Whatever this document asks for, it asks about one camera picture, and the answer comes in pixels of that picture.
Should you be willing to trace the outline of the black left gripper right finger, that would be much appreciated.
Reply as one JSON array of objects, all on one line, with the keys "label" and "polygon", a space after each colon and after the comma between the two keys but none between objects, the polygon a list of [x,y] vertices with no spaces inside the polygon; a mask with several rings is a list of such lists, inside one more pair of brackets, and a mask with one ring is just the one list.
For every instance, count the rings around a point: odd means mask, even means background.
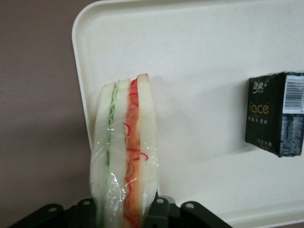
[{"label": "black left gripper right finger", "polygon": [[228,223],[196,201],[181,206],[168,196],[157,195],[150,206],[143,226],[145,228],[229,228]]}]

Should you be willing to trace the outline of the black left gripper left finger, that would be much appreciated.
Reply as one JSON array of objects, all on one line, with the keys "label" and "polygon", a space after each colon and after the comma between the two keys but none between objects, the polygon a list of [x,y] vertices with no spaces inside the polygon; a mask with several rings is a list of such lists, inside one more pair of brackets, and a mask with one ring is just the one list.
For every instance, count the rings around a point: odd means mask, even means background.
[{"label": "black left gripper left finger", "polygon": [[83,199],[64,209],[48,204],[12,224],[11,228],[95,228],[96,206],[92,199]]}]

